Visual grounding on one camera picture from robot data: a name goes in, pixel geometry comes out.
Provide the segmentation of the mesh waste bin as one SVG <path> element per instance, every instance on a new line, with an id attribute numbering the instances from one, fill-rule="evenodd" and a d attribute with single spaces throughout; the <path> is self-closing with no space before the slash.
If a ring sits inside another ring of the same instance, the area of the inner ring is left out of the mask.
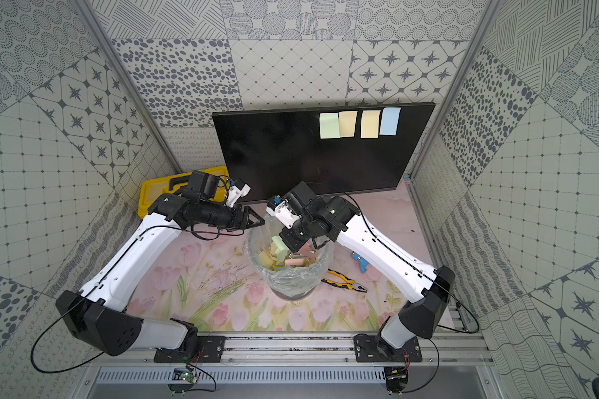
<path id="1" fill-rule="evenodd" d="M 296 301 L 308 297 L 321 283 L 319 274 L 274 273 L 265 277 L 273 293 L 281 299 Z"/>

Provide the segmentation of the green sticky note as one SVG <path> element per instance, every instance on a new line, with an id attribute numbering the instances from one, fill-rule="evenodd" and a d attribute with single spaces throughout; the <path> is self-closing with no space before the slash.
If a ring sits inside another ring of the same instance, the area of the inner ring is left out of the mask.
<path id="1" fill-rule="evenodd" d="M 321 140 L 339 139 L 339 113 L 329 112 L 319 115 L 319 137 Z"/>
<path id="2" fill-rule="evenodd" d="M 290 249 L 279 236 L 273 236 L 271 238 L 270 252 L 271 255 L 275 258 L 276 264 L 278 265 L 284 264 L 289 254 L 291 253 Z"/>

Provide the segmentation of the light blue sticky note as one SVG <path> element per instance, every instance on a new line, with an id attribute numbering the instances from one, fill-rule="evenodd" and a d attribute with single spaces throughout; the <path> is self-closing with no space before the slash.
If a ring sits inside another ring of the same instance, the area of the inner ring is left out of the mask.
<path id="1" fill-rule="evenodd" d="M 386 107 L 381 112 L 379 134 L 381 136 L 396 136 L 399 125 L 401 109 L 399 107 Z"/>

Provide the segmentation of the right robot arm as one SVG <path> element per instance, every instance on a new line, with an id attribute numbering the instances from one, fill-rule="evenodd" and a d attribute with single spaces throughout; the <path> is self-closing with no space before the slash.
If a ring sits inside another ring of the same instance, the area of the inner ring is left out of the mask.
<path id="1" fill-rule="evenodd" d="M 318 196 L 302 181 L 267 202 L 267 213 L 284 228 L 280 237 L 292 251 L 308 241 L 326 238 L 352 250 L 394 284 L 406 299 L 375 336 L 379 355 L 392 360 L 414 338 L 433 337 L 447 309 L 455 274 L 416 259 L 369 221 L 352 198 Z"/>

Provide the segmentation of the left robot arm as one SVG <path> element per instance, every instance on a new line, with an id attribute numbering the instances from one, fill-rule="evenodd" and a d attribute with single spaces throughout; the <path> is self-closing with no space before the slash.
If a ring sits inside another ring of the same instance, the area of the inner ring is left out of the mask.
<path id="1" fill-rule="evenodd" d="M 183 233 L 208 240 L 260 227 L 263 219 L 238 200 L 250 187 L 242 180 L 193 171 L 176 179 L 149 206 L 137 231 L 111 261 L 77 292 L 65 291 L 56 306 L 70 334 L 111 357 L 131 349 L 154 348 L 185 361 L 199 352 L 197 329 L 180 320 L 142 319 L 126 312 L 136 288 L 161 253 Z"/>

